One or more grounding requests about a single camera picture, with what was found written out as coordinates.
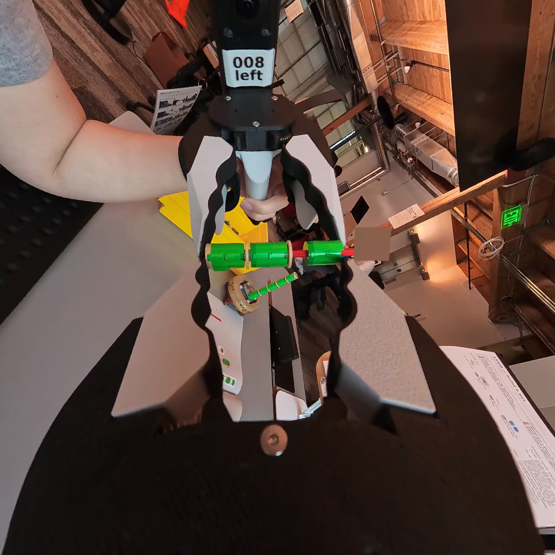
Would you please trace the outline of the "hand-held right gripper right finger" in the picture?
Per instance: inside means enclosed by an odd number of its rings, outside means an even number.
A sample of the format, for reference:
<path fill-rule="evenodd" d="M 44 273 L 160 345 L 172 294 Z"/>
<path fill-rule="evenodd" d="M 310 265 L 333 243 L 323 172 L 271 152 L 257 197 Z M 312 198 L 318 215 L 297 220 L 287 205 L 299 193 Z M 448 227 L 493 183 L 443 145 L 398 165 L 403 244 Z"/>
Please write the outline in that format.
<path fill-rule="evenodd" d="M 339 273 L 341 326 L 333 340 L 328 396 L 351 419 L 393 416 L 437 422 L 437 413 L 406 314 L 353 262 Z"/>

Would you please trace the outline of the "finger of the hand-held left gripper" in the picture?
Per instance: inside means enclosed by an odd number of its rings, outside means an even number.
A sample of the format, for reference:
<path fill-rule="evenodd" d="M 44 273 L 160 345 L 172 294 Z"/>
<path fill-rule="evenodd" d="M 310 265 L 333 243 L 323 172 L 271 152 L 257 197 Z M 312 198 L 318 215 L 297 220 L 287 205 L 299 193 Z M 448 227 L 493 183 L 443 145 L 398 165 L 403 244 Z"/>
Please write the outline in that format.
<path fill-rule="evenodd" d="M 282 147 L 281 165 L 297 219 L 305 230 L 318 219 L 329 239 L 345 244 L 343 212 L 326 138 L 316 123 L 294 123 L 291 132 Z"/>
<path fill-rule="evenodd" d="M 217 125 L 192 125 L 178 145 L 189 192 L 192 238 L 200 260 L 224 227 L 228 182 L 237 172 L 235 150 Z"/>

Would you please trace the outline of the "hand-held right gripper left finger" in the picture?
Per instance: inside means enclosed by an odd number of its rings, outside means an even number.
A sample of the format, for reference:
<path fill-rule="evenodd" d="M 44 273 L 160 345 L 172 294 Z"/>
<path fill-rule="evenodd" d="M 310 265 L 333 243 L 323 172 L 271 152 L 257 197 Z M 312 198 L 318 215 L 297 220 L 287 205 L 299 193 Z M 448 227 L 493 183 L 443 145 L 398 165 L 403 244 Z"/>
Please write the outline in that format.
<path fill-rule="evenodd" d="M 207 331 L 198 327 L 191 304 L 200 286 L 197 262 L 145 313 L 119 392 L 113 417 L 163 408 L 174 420 L 200 420 L 210 394 L 202 369 L 209 361 Z"/>

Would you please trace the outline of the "red rod with green cylinders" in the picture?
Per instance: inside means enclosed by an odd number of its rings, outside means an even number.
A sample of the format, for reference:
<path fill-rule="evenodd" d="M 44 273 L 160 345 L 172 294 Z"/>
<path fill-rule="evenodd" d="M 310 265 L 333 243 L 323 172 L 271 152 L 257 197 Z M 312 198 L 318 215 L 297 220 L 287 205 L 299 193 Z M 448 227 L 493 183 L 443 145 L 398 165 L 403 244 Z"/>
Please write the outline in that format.
<path fill-rule="evenodd" d="M 311 266 L 336 265 L 344 258 L 354 256 L 353 247 L 344 247 L 340 241 L 308 241 L 304 248 L 294 250 L 292 243 L 218 243 L 205 247 L 207 266 L 215 271 L 248 272 L 267 267 L 292 267 L 300 258 Z"/>

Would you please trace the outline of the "person's left forearm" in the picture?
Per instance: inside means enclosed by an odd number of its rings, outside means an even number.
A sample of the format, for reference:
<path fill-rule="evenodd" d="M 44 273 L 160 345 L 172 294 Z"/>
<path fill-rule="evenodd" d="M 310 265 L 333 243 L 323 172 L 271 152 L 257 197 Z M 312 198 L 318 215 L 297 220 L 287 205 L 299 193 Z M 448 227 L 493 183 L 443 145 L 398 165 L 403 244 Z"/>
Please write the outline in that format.
<path fill-rule="evenodd" d="M 57 196 L 109 203 L 185 191 L 179 143 L 87 120 L 54 62 L 35 81 L 1 88 L 1 165 Z"/>

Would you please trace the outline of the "grey desk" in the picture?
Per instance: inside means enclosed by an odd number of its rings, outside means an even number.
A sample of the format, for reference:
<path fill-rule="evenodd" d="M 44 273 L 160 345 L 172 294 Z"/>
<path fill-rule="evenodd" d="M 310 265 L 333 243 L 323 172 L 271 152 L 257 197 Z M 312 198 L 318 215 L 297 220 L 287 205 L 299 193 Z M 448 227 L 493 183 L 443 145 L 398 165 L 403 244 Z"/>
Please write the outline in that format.
<path fill-rule="evenodd" d="M 65 402 L 195 262 L 192 239 L 157 200 L 104 204 L 1 325 L 1 546 Z"/>

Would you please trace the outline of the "person's left hand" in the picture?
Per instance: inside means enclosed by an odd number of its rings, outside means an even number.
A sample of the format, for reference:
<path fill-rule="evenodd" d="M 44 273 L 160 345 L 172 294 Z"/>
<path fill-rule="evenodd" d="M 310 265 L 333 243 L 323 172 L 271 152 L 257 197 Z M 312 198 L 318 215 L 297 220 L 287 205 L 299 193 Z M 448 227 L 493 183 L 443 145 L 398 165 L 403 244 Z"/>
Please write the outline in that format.
<path fill-rule="evenodd" d="M 274 218 L 275 214 L 288 206 L 288 196 L 282 181 L 269 184 L 267 197 L 258 200 L 247 197 L 240 204 L 242 210 L 253 221 L 266 221 Z"/>

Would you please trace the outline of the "yellow plastic bin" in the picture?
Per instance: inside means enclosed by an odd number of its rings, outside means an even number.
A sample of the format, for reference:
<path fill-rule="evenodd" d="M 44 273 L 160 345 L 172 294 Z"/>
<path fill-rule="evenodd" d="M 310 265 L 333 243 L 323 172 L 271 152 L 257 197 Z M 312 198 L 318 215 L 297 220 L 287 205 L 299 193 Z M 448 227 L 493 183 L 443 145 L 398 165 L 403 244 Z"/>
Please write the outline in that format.
<path fill-rule="evenodd" d="M 188 236 L 192 237 L 189 193 L 177 193 L 159 198 L 162 206 L 160 213 Z M 220 234 L 214 234 L 213 244 L 227 243 L 267 243 L 267 223 L 254 225 L 242 210 L 236 206 L 232 211 L 225 213 L 224 227 Z"/>

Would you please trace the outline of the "white instruction sheet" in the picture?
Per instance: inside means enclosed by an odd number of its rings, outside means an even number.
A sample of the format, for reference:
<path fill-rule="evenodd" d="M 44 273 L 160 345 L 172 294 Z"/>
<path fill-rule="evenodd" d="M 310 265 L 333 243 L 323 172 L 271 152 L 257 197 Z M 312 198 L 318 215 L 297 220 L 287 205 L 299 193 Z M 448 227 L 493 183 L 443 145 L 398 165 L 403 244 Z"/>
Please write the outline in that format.
<path fill-rule="evenodd" d="M 217 346 L 218 356 L 223 371 L 223 390 L 238 396 L 243 383 L 241 368 L 241 340 L 243 317 L 231 306 L 207 293 L 211 316 L 206 327 L 211 330 Z"/>

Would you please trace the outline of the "tan wooden round part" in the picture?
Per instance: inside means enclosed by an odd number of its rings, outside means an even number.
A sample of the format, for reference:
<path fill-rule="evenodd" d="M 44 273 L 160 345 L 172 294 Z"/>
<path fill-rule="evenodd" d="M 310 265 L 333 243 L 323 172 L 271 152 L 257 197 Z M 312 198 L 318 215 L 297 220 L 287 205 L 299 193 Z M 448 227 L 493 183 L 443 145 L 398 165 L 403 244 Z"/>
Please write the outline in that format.
<path fill-rule="evenodd" d="M 330 356 L 331 356 L 331 351 L 327 351 L 319 357 L 316 363 L 315 371 L 316 371 L 317 386 L 319 391 L 319 398 L 321 403 L 323 403 L 324 399 L 328 395 L 327 375 L 328 375 L 328 365 L 329 365 Z"/>

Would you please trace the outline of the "photo printed paper sheet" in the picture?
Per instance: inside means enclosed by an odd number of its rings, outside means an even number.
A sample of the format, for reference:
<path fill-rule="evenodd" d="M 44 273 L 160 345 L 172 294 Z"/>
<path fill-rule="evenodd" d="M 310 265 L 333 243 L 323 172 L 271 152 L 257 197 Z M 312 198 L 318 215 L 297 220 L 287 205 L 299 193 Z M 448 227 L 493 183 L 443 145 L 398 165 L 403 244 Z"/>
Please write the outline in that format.
<path fill-rule="evenodd" d="M 154 134 L 171 134 L 193 107 L 200 86 L 158 90 L 150 128 Z"/>

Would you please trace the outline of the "beige round parts container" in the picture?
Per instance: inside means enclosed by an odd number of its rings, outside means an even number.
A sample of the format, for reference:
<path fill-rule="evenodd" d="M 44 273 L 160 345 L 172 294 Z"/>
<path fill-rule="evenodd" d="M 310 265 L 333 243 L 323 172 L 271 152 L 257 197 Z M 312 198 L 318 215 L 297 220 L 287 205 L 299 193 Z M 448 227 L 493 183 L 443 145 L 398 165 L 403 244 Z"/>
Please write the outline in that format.
<path fill-rule="evenodd" d="M 260 305 L 258 297 L 249 299 L 255 292 L 253 282 L 246 275 L 236 275 L 226 284 L 227 297 L 224 304 L 231 306 L 241 316 L 252 314 Z"/>

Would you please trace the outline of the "black round ceiling disc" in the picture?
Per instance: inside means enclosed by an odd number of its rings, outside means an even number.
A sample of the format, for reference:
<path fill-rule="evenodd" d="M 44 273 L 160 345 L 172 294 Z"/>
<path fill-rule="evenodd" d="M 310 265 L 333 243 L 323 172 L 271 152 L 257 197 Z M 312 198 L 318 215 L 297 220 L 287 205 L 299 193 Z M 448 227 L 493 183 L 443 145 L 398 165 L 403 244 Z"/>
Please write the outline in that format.
<path fill-rule="evenodd" d="M 392 108 L 385 99 L 384 96 L 379 95 L 377 97 L 377 109 L 378 113 L 387 129 L 393 129 L 395 127 L 395 117 L 392 112 Z"/>

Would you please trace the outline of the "brown cardboard box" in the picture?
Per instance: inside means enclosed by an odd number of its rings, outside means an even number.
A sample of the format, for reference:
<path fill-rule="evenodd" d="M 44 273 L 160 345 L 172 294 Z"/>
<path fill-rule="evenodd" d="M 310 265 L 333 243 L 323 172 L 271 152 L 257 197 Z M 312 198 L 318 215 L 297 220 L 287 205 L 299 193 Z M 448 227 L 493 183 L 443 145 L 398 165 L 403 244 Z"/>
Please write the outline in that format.
<path fill-rule="evenodd" d="M 162 89 L 174 78 L 178 70 L 188 63 L 184 52 L 169 31 L 161 31 L 152 38 L 144 53 L 144 60 L 160 81 Z"/>

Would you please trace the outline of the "green rod with beige rings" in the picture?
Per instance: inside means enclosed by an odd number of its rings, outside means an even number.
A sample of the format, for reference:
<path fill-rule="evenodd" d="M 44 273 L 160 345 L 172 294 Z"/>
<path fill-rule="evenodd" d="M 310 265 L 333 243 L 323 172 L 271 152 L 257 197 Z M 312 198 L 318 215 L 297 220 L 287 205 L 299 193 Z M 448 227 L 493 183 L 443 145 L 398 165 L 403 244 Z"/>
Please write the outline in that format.
<path fill-rule="evenodd" d="M 259 288 L 257 290 L 251 291 L 248 293 L 248 295 L 246 296 L 248 301 L 255 301 L 257 300 L 259 297 L 263 296 L 263 295 L 267 295 L 271 292 L 273 292 L 274 290 L 281 288 L 285 285 L 288 285 L 290 283 L 292 283 L 293 281 L 298 279 L 298 274 L 297 273 L 291 273 L 288 274 L 276 281 L 273 281 L 269 284 L 267 284 L 266 286 Z"/>

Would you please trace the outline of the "orange cloth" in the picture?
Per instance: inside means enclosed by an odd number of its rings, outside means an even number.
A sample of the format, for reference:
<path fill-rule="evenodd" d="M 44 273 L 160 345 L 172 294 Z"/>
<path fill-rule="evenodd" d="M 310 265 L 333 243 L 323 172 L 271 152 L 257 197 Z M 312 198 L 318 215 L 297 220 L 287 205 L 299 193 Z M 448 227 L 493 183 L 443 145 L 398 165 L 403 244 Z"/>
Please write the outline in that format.
<path fill-rule="evenodd" d="M 164 1 L 169 15 L 184 29 L 187 29 L 186 14 L 190 0 Z"/>

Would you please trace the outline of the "white text sheet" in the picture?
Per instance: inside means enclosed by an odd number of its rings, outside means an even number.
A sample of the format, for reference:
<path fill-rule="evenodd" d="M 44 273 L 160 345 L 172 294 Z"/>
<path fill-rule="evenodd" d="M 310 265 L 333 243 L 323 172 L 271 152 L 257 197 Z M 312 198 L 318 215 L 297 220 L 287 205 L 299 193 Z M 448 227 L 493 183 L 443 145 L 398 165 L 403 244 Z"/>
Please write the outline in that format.
<path fill-rule="evenodd" d="M 554 433 L 497 354 L 441 350 L 467 379 L 503 436 L 524 483 L 538 530 L 554 534 Z"/>

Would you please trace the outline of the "paper notice on post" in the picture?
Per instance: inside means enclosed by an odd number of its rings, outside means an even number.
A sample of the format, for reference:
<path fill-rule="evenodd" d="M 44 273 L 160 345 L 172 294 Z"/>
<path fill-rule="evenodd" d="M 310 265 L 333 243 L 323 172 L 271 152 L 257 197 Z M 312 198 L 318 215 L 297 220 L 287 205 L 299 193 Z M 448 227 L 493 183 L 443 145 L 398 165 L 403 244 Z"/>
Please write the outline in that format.
<path fill-rule="evenodd" d="M 399 229 L 424 215 L 425 212 L 420 208 L 420 206 L 418 204 L 413 204 L 403 211 L 389 217 L 388 222 L 391 224 L 393 229 Z"/>

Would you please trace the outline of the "silver rectangular air duct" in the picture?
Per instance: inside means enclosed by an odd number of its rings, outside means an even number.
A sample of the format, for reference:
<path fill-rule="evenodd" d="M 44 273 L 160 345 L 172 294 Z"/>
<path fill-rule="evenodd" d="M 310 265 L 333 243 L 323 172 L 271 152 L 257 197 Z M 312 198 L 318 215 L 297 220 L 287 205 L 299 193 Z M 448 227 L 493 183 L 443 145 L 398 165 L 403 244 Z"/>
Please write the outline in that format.
<path fill-rule="evenodd" d="M 419 162 L 452 185 L 459 186 L 457 160 L 446 147 L 419 129 L 410 130 L 399 123 L 393 129 L 402 139 L 407 151 L 414 155 Z"/>

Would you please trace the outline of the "wooden post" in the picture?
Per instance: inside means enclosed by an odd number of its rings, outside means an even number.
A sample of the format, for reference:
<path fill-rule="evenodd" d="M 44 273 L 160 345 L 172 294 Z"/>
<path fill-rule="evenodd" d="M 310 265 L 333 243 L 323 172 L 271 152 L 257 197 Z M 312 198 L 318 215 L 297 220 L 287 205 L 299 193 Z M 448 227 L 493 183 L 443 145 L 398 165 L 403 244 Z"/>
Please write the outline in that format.
<path fill-rule="evenodd" d="M 468 202 L 477 196 L 485 195 L 490 191 L 500 188 L 506 183 L 508 172 L 509 170 L 504 170 L 464 191 L 461 191 L 460 188 L 457 187 L 430 200 L 424 205 L 419 206 L 423 214 L 397 228 L 393 228 L 390 222 L 382 224 L 381 227 L 392 229 L 391 236 L 397 235 L 441 213 L 447 212 L 458 205 Z"/>

